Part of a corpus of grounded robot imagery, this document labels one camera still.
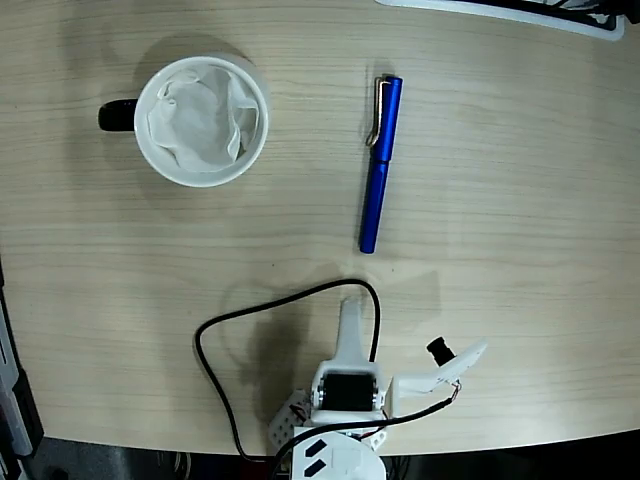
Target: mug handle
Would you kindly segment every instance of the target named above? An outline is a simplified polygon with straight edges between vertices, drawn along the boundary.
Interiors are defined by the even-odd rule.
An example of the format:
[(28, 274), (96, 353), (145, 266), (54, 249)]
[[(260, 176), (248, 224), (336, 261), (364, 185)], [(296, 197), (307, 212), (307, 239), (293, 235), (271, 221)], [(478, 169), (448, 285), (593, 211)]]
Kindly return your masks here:
[(133, 114), (138, 100), (114, 100), (98, 111), (98, 126), (106, 132), (133, 132)]

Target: white tissue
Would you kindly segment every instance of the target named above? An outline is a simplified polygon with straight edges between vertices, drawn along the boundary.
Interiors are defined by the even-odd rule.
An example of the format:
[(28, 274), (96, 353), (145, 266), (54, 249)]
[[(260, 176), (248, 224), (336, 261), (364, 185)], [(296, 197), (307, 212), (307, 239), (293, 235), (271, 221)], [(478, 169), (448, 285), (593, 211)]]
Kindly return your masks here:
[(258, 103), (223, 68), (203, 65), (171, 76), (147, 115), (151, 139), (190, 172), (228, 167), (253, 140)]

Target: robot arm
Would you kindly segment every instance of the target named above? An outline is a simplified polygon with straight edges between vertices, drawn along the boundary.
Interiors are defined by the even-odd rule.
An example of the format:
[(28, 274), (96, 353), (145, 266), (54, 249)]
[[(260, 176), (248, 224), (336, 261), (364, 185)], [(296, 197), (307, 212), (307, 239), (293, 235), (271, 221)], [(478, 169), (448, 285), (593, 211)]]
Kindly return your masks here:
[[(336, 353), (320, 364), (311, 394), (293, 393), (269, 427), (276, 447), (309, 429), (346, 422), (383, 420), (386, 385), (376, 362), (362, 354), (361, 307), (357, 299), (342, 303)], [(457, 384), (487, 348), (480, 341), (455, 356), (439, 338), (428, 346), (439, 368), (429, 373), (395, 375), (391, 408), (404, 397), (428, 394), (438, 386)], [(385, 441), (386, 428), (331, 431), (308, 438), (293, 448), (292, 480), (385, 480), (386, 469), (375, 453)]]

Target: cable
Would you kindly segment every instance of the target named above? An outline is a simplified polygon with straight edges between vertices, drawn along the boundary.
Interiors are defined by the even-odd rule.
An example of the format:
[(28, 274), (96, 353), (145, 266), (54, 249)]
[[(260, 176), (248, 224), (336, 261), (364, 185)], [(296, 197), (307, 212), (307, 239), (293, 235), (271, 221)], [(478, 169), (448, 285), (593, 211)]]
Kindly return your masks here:
[(187, 468), (184, 472), (184, 476), (182, 477), (182, 480), (189, 480), (191, 478), (191, 454), (187, 453)]
[(291, 451), (296, 445), (308, 440), (311, 437), (315, 437), (316, 435), (322, 435), (323, 433), (335, 432), (336, 430), (351, 430), (356, 428), (377, 428), (377, 427), (390, 427), (392, 425), (400, 425), (401, 423), (412, 422), (414, 420), (418, 420), (419, 418), (426, 417), (427, 415), (431, 415), (436, 413), (439, 410), (442, 410), (444, 407), (451, 405), (453, 400), (457, 397), (458, 392), (460, 391), (460, 385), (454, 386), (454, 392), (449, 397), (438, 403), (431, 405), (424, 410), (420, 410), (418, 412), (405, 415), (403, 417), (394, 417), (387, 418), (384, 420), (369, 420), (366, 422), (344, 422), (344, 423), (333, 423), (330, 425), (323, 425), (321, 427), (312, 428), (310, 430), (306, 430), (299, 435), (296, 435), (292, 439), (290, 439), (287, 443), (285, 443), (280, 450), (276, 453), (273, 464), (269, 469), (268, 480), (275, 480), (276, 475), (278, 473), (278, 468), (284, 460), (284, 457)]
[[(389, 416), (387, 415), (387, 412), (385, 412), (384, 410), (382, 410), (382, 414), (384, 415), (384, 418), (389, 418)], [(380, 427), (378, 428), (378, 430), (373, 430), (371, 432), (367, 432), (367, 433), (363, 433), (362, 435), (360, 435), (358, 438), (358, 440), (362, 441), (365, 438), (369, 438), (374, 436), (376, 433), (380, 432), (381, 430), (384, 430), (385, 427)]]
[(402, 457), (402, 460), (403, 460), (402, 465), (404, 466), (404, 472), (402, 473), (402, 475), (398, 475), (398, 480), (406, 480), (407, 475), (409, 474), (409, 465), (411, 464), (411, 457), (409, 455), (406, 455)]
[(561, 8), (564, 3), (559, 0), (555, 4), (547, 5), (545, 3), (532, 2), (528, 0), (520, 0), (514, 2), (513, 0), (458, 0), (464, 3), (479, 3), (482, 5), (488, 5), (491, 7), (508, 8), (512, 10), (519, 10), (523, 12), (536, 13), (539, 15), (551, 15), (557, 18), (585, 16), (592, 14), (609, 15), (610, 8), (607, 4), (611, 0), (604, 0), (599, 5), (588, 8)]
[(389, 480), (395, 480), (397, 471), (398, 471), (398, 457), (391, 457), (391, 467), (387, 472), (387, 478)]
[(231, 426), (233, 442), (235, 443), (238, 453), (243, 459), (249, 462), (265, 462), (266, 461), (262, 457), (255, 456), (255, 455), (248, 455), (242, 448), (242, 444), (240, 442), (240, 434), (238, 432), (238, 425), (236, 423), (235, 415), (233, 414), (233, 409), (231, 408), (231, 404), (229, 403), (229, 399), (227, 398), (227, 395), (224, 393), (224, 389), (222, 388), (220, 381), (218, 380), (216, 375), (213, 373), (213, 370), (211, 369), (211, 365), (209, 365), (209, 362), (207, 361), (207, 357), (204, 354), (204, 350), (202, 348), (202, 335), (209, 327), (212, 327), (218, 323), (224, 322), (225, 320), (231, 320), (232, 318), (238, 318), (246, 315), (251, 315), (254, 313), (264, 312), (265, 310), (271, 310), (272, 308), (277, 308), (291, 302), (296, 302), (298, 300), (309, 297), (311, 295), (315, 295), (316, 293), (324, 292), (325, 290), (330, 290), (332, 288), (342, 287), (345, 285), (361, 286), (369, 292), (369, 295), (371, 295), (371, 300), (373, 301), (373, 322), (374, 323), (373, 323), (373, 338), (371, 339), (371, 351), (369, 353), (369, 361), (373, 362), (376, 359), (376, 352), (378, 350), (378, 340), (380, 338), (380, 299), (378, 298), (378, 294), (376, 293), (375, 289), (371, 286), (371, 284), (359, 278), (345, 278), (343, 280), (334, 280), (332, 282), (323, 283), (322, 285), (318, 285), (308, 290), (303, 290), (302, 292), (289, 295), (288, 297), (281, 298), (280, 300), (274, 300), (272, 302), (263, 303), (262, 305), (257, 305), (255, 307), (249, 307), (242, 310), (237, 310), (235, 312), (226, 313), (224, 315), (214, 317), (211, 320), (207, 320), (202, 325), (200, 325), (196, 330), (196, 333), (194, 335), (194, 342), (195, 342), (196, 354), (198, 356), (198, 360), (200, 360), (200, 363), (205, 369), (207, 376), (209, 377), (209, 380), (211, 380), (211, 383), (213, 384), (214, 388), (218, 392), (218, 396), (220, 397), (220, 400), (222, 401), (222, 405), (224, 406), (224, 409), (227, 412), (227, 417), (229, 418), (229, 425)]
[(566, 3), (568, 3), (569, 0), (560, 0), (559, 2), (556, 2), (552, 5), (549, 5), (550, 8), (561, 8), (563, 5), (565, 5)]

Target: silver pen clip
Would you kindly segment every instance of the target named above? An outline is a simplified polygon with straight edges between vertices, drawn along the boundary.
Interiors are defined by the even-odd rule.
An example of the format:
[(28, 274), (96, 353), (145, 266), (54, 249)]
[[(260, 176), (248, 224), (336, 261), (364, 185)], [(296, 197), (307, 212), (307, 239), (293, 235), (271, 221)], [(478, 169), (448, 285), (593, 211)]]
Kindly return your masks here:
[(376, 77), (376, 101), (373, 106), (373, 127), (365, 142), (369, 148), (373, 147), (378, 141), (378, 138), (380, 138), (380, 124), (382, 123), (382, 86), (391, 84), (386, 78), (386, 76)]

